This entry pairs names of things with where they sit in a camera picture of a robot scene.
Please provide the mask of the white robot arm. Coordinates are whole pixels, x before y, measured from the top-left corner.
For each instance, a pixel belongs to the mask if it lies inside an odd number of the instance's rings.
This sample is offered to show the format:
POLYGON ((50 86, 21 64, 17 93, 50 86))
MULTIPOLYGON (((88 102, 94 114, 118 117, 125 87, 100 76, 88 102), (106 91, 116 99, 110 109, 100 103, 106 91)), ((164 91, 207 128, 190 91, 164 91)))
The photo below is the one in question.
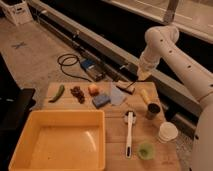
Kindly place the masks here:
POLYGON ((190 171, 213 171, 213 74, 180 50, 174 25, 155 26, 145 32, 146 47, 137 75, 145 80, 160 58, 173 70, 202 108, 193 142, 190 171))

